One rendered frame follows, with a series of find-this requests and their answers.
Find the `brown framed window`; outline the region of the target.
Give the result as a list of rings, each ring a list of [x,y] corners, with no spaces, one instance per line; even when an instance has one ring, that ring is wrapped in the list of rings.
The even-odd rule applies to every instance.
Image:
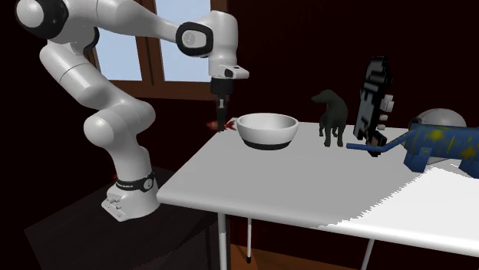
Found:
[[[228,11],[229,0],[133,0],[155,15],[184,23],[209,11]],[[115,86],[133,97],[216,100],[210,91],[208,60],[190,58],[169,41],[100,31],[85,57]]]

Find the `dark dog figure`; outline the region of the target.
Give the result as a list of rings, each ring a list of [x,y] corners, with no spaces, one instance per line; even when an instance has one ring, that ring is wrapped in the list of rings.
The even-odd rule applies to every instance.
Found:
[[[330,147],[332,137],[337,139],[337,146],[343,147],[343,133],[349,110],[344,100],[333,90],[323,90],[312,97],[317,104],[326,104],[326,111],[319,120],[319,136],[325,137],[324,146]]]

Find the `black blocky object white knobs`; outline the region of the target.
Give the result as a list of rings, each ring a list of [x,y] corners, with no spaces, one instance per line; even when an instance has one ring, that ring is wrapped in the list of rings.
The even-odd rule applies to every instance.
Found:
[[[369,146],[382,147],[387,138],[378,130],[380,107],[385,91],[392,82],[390,61],[387,56],[372,57],[365,72],[364,83],[359,91],[360,101],[353,134],[358,140],[365,139]]]

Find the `blue elephant toy yellow spots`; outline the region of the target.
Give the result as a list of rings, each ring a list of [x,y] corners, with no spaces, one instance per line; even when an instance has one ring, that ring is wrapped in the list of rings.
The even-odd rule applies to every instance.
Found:
[[[348,143],[353,150],[384,153],[403,143],[407,150],[404,165],[422,173],[431,157],[460,160],[459,169],[479,179],[479,127],[453,127],[412,123],[407,133],[382,147]]]

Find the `white table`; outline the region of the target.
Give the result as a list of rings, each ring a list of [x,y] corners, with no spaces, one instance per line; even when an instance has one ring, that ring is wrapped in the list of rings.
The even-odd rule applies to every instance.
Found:
[[[161,203],[479,258],[479,179],[457,160],[414,173],[397,146],[378,157],[325,147],[301,123],[281,150],[214,135],[157,193]]]

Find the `dark robot stand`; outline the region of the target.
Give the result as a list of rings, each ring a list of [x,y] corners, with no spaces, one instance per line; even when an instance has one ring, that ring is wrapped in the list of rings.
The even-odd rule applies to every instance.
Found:
[[[25,230],[18,270],[220,270],[216,216],[162,204],[118,222],[102,207],[113,173],[88,175],[86,196]]]

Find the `small red object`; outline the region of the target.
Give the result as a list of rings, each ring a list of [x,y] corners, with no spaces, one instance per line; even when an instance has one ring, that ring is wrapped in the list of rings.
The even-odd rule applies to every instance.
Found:
[[[235,124],[235,121],[230,120],[223,125],[223,128],[220,128],[219,122],[217,120],[214,120],[214,121],[210,121],[206,123],[206,127],[212,131],[219,132],[224,130],[236,130],[236,128],[234,127],[234,124]]]

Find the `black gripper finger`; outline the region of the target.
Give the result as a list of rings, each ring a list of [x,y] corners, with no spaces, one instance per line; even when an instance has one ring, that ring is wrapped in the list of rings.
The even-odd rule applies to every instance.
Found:
[[[226,109],[227,109],[226,96],[225,97],[218,97],[216,99],[216,118],[217,118],[217,130],[219,132],[225,130]]]

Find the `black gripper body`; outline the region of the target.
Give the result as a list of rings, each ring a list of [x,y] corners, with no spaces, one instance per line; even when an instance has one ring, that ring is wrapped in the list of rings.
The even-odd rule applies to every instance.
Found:
[[[227,78],[211,78],[210,91],[219,99],[225,99],[226,96],[233,92],[233,80]]]

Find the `grey round dome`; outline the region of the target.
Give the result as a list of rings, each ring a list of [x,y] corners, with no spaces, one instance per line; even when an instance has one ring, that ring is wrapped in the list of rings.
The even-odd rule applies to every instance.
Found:
[[[413,135],[405,143],[404,164],[413,172],[422,173],[427,165],[447,159],[460,160],[461,166],[472,160],[467,153],[471,129],[453,110],[426,110],[410,122],[408,129]]]

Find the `white bowl with black base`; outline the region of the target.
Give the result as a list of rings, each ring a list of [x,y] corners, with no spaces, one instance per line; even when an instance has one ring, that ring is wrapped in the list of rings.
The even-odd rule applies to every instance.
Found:
[[[281,150],[293,140],[299,121],[274,113],[246,114],[236,119],[236,129],[243,142],[257,150]]]

